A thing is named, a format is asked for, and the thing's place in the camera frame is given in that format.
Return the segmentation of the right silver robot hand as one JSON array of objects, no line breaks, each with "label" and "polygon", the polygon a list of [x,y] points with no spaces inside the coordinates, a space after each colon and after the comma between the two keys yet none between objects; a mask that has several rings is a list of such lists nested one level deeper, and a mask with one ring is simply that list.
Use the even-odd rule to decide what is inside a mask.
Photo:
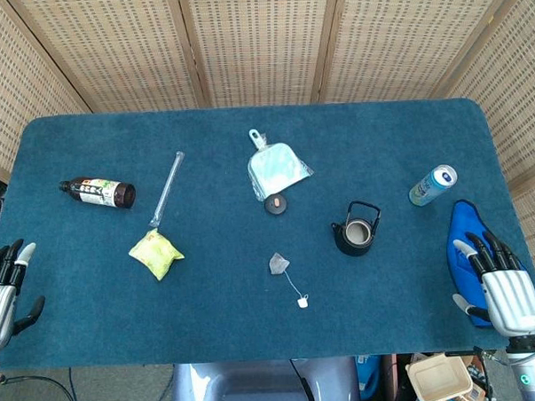
[{"label": "right silver robot hand", "polygon": [[508,338],[535,335],[535,287],[529,273],[510,247],[489,232],[480,238],[467,232],[468,241],[453,246],[471,264],[487,306],[479,308],[460,294],[452,295],[458,308],[469,316],[491,322]]}]

